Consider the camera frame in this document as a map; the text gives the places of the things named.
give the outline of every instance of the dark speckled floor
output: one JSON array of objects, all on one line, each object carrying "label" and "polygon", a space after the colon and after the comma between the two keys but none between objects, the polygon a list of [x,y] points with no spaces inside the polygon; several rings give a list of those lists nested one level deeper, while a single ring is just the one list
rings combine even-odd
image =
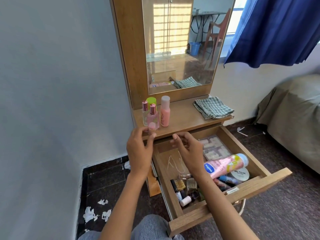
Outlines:
[{"label": "dark speckled floor", "polygon": [[[320,239],[320,176],[277,143],[256,125],[245,126],[241,135],[230,131],[271,172],[288,167],[293,174],[268,191],[247,200],[243,219],[260,239]],[[95,214],[112,209],[125,184],[128,170],[122,164],[88,174],[86,205]],[[97,202],[107,199],[102,206]],[[148,214],[158,214],[169,220],[161,194],[149,197],[143,186],[134,219],[136,226]],[[89,221],[85,227],[101,231],[104,220]],[[185,239],[221,239],[211,218],[182,233]]]}]

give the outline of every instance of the person's left hand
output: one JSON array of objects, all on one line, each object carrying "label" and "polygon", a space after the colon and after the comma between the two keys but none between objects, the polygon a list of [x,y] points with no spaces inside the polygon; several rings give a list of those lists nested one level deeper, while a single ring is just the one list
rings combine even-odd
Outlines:
[{"label": "person's left hand", "polygon": [[150,135],[145,146],[142,140],[143,131],[148,131],[148,127],[133,129],[127,142],[127,152],[131,166],[130,174],[144,182],[151,166],[153,140],[157,134]]}]

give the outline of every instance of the curtain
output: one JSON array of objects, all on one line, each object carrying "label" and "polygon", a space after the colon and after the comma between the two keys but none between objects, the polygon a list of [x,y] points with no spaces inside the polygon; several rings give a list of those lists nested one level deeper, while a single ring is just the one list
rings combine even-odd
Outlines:
[{"label": "curtain", "polygon": [[320,40],[320,0],[247,0],[225,64],[292,66]]}]

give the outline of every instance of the checkered cloth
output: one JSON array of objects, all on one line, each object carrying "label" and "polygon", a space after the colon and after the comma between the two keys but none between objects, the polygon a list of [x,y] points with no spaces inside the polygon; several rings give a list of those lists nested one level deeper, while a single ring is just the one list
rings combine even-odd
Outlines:
[{"label": "checkered cloth", "polygon": [[191,87],[201,86],[201,84],[196,82],[192,76],[183,80],[175,80],[173,85],[177,88],[191,88]]},{"label": "checkered cloth", "polygon": [[234,112],[233,109],[224,105],[218,97],[197,99],[193,102],[193,105],[205,119],[221,119]]}]

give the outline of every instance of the gray pants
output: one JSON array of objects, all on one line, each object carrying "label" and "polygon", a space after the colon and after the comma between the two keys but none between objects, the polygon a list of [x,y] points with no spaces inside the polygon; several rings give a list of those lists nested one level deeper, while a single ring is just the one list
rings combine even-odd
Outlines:
[{"label": "gray pants", "polygon": [[[158,215],[147,215],[134,228],[131,233],[131,240],[171,240],[167,235],[168,222]],[[100,232],[88,231],[79,237],[78,240],[98,240]],[[179,234],[173,239],[184,240]]]}]

